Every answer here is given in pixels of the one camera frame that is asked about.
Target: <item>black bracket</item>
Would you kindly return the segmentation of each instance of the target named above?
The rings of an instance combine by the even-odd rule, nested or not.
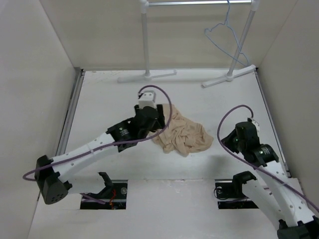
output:
[[[250,171],[245,171],[234,175],[231,183],[216,182],[215,192],[217,199],[244,198],[242,185],[249,180],[257,180],[257,178]]]

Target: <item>beige cloth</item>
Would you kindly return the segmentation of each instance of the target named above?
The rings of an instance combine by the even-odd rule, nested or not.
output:
[[[169,117],[169,104],[163,104],[165,121]],[[183,117],[173,105],[173,113],[168,128],[153,142],[159,144],[165,153],[176,149],[183,156],[189,153],[202,152],[207,150],[213,143],[213,137],[208,135],[204,127],[199,123]]]

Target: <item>white table surface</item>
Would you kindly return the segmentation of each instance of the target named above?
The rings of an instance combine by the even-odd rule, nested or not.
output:
[[[247,104],[253,109],[261,126],[261,142],[271,145],[281,158],[254,73],[231,83],[201,88],[198,78],[210,79],[222,72],[178,70],[176,76],[151,82],[168,93],[185,117],[204,125],[215,138],[210,149],[182,157],[177,152],[164,154],[149,141],[101,160],[79,175],[95,177],[97,172],[105,171],[111,179],[129,179],[127,209],[79,210],[79,195],[69,195],[51,206],[40,198],[29,239],[276,238],[275,229],[260,210],[219,210],[212,194],[213,179],[230,179],[250,170],[229,156],[216,138],[221,118],[232,107]],[[137,91],[147,83],[118,84],[116,79],[138,73],[142,72],[86,72],[67,151],[135,115]],[[160,92],[157,103],[166,103]],[[246,109],[235,111],[225,121],[221,136],[249,116]]]

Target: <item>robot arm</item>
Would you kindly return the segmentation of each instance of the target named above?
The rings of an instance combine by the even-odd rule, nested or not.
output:
[[[78,180],[74,174],[88,165],[112,154],[136,146],[137,142],[114,146],[114,142],[144,139],[150,131],[155,132],[165,126],[162,105],[155,105],[155,92],[144,91],[135,106],[136,115],[110,128],[99,137],[74,151],[49,159],[46,155],[37,160],[36,168],[49,164],[54,166],[37,171],[34,175],[46,204],[62,200],[68,193],[91,192],[90,196],[103,197],[113,187],[106,172],[99,172],[94,184],[87,180]]]
[[[250,164],[291,186],[274,150],[267,144],[260,144],[257,128],[258,125],[252,119],[240,122],[222,139],[222,143],[232,152],[242,153]],[[244,194],[253,200],[278,230],[280,239],[317,239],[319,221],[303,199],[264,172],[256,172],[265,181],[272,195],[266,193],[249,171],[234,176],[232,184],[237,194]]]

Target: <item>purple cable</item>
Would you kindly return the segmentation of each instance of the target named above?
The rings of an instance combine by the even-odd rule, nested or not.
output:
[[[156,88],[156,89],[158,89],[159,91],[161,91],[161,92],[166,96],[166,98],[167,98],[167,100],[168,100],[168,104],[169,104],[169,117],[168,117],[167,123],[166,123],[166,125],[164,126],[164,128],[161,129],[159,132],[155,133],[154,135],[152,135],[152,136],[150,136],[150,137],[147,137],[147,138],[136,139],[136,140],[129,140],[129,141],[113,142],[113,143],[108,143],[108,144],[105,144],[105,145],[101,145],[101,146],[99,146],[99,147],[94,148],[94,149],[93,149],[94,152],[95,152],[95,151],[98,151],[98,150],[100,150],[100,149],[106,148],[106,147],[115,146],[115,145],[119,145],[119,144],[144,142],[144,141],[147,141],[147,140],[150,140],[150,139],[152,139],[152,138],[157,137],[158,135],[160,135],[161,133],[163,133],[163,132],[167,129],[167,127],[168,127],[168,125],[169,125],[169,123],[170,123],[170,121],[171,121],[171,117],[172,117],[172,103],[171,103],[171,101],[170,101],[170,98],[169,98],[168,94],[167,94],[162,88],[160,88],[160,87],[158,87],[158,86],[155,86],[155,85],[147,85],[147,86],[142,87],[142,88],[139,90],[139,94],[140,94],[141,91],[144,90],[145,88]],[[89,155],[90,153],[91,153],[91,151],[87,151],[87,152],[85,152],[85,153],[81,153],[81,154],[76,155],[76,156],[74,156],[74,157],[71,157],[71,158],[68,158],[68,159],[64,159],[64,160],[59,161],[59,162],[56,162],[56,163],[51,163],[51,164],[45,165],[45,166],[43,166],[43,167],[39,167],[39,168],[33,169],[33,170],[31,170],[31,171],[25,173],[22,178],[23,178],[24,180],[27,180],[27,181],[33,181],[33,182],[35,182],[36,180],[35,180],[34,178],[28,178],[27,176],[29,176],[29,175],[32,174],[32,173],[35,173],[35,172],[41,171],[41,170],[43,170],[43,169],[46,169],[46,168],[50,168],[50,167],[53,167],[53,166],[56,166],[56,165],[64,164],[64,163],[67,163],[67,162],[70,162],[70,161],[79,159],[79,158],[81,158],[81,157],[84,157],[84,156],[86,156],[86,155]],[[81,195],[84,196],[84,197],[86,197],[86,198],[89,197],[89,196],[86,195],[86,194],[81,194]],[[97,200],[97,199],[94,199],[94,198],[91,198],[91,197],[90,197],[90,199],[91,199],[91,200],[94,200],[95,202],[98,202],[98,203],[101,203],[101,204],[105,204],[105,202],[102,201],[102,200]]]
[[[225,114],[225,116],[221,119],[219,125],[218,125],[218,129],[217,129],[217,139],[218,139],[218,142],[220,143],[220,145],[230,154],[232,155],[233,157],[237,158],[238,160],[240,160],[241,162],[249,165],[250,167],[252,167],[253,169],[255,170],[258,170],[266,175],[268,175],[269,177],[271,177],[272,179],[276,180],[277,182],[283,184],[286,188],[288,188],[289,190],[291,190],[293,193],[297,194],[298,196],[300,196],[301,198],[303,198],[308,204],[310,204],[318,213],[319,213],[319,208],[312,202],[310,201],[306,196],[304,196],[303,194],[301,194],[300,192],[298,192],[296,189],[294,189],[293,187],[291,187],[290,185],[286,184],[284,181],[282,181],[280,178],[277,178],[275,175],[265,171],[264,169],[261,169],[261,168],[258,168],[256,167],[255,165],[247,162],[246,160],[238,157],[236,154],[234,154],[233,152],[231,152],[221,141],[220,139],[220,128],[223,124],[223,122],[225,121],[225,119],[227,118],[227,116],[229,116],[230,113],[232,113],[234,110],[238,109],[238,108],[241,108],[241,107],[244,107],[244,108],[247,108],[250,113],[251,113],[251,117],[253,118],[254,117],[254,112],[253,110],[247,106],[247,105],[239,105],[239,106],[236,106],[234,108],[232,108],[229,112],[227,112],[227,114]]]

